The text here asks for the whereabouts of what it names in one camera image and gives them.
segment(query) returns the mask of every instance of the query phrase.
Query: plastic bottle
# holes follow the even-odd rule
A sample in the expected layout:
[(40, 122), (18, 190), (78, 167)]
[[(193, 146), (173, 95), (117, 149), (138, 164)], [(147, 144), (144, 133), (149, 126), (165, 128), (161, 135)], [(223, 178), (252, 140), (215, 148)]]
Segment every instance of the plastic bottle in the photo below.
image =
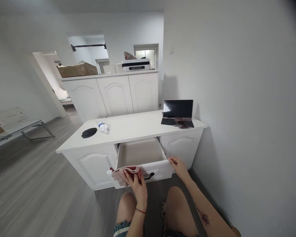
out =
[(102, 120), (98, 119), (96, 122), (98, 123), (99, 129), (101, 131), (107, 132), (108, 127), (107, 127), (107, 125), (105, 123), (102, 122)]

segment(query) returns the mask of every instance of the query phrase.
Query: shorts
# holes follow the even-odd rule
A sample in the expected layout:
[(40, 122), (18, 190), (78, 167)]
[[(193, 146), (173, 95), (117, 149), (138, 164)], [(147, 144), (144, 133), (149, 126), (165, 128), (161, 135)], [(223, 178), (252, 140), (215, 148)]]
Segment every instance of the shorts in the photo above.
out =
[[(126, 237), (129, 227), (131, 226), (132, 222), (123, 221), (121, 224), (117, 224), (114, 227), (114, 235), (113, 237)], [(177, 232), (175, 230), (167, 229), (164, 231), (164, 237), (186, 237), (182, 232)]]

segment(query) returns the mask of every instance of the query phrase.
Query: white printer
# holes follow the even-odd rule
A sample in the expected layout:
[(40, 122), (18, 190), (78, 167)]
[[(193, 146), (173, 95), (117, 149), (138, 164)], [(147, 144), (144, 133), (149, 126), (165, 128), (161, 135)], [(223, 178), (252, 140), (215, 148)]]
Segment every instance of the white printer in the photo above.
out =
[(123, 72), (150, 70), (150, 60), (145, 59), (131, 59), (122, 61)]

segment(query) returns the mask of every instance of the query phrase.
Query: woman's left hand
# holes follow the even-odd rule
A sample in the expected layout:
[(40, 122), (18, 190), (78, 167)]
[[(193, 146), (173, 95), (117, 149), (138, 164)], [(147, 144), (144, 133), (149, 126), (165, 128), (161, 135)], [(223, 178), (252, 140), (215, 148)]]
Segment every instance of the woman's left hand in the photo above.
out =
[(134, 178), (132, 178), (129, 173), (124, 170), (124, 176), (126, 183), (135, 193), (137, 199), (137, 208), (143, 212), (146, 212), (148, 193), (144, 175), (141, 176), (141, 184), (139, 183), (138, 174), (134, 174)]

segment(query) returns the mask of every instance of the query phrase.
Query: cloth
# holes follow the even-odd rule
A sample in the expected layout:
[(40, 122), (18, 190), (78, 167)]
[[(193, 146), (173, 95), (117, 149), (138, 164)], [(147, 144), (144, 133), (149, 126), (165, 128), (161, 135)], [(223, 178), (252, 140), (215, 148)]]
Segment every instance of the cloth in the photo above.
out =
[(123, 221), (121, 224), (117, 224), (113, 230), (113, 237), (126, 237), (131, 222)]
[(124, 180), (124, 170), (126, 170), (130, 176), (134, 177), (134, 174), (138, 174), (139, 183), (141, 183), (142, 172), (138, 166), (124, 166), (115, 171), (112, 171), (112, 177), (119, 183), (120, 186), (125, 188), (128, 186)]
[[(123, 221), (121, 224), (117, 224), (113, 230), (113, 237), (126, 237), (129, 227), (132, 222)], [(167, 229), (164, 231), (164, 237), (186, 237), (182, 232)]]
[(126, 52), (126, 51), (124, 51), (124, 58), (125, 58), (125, 60), (137, 59), (132, 54), (130, 54), (129, 52)]

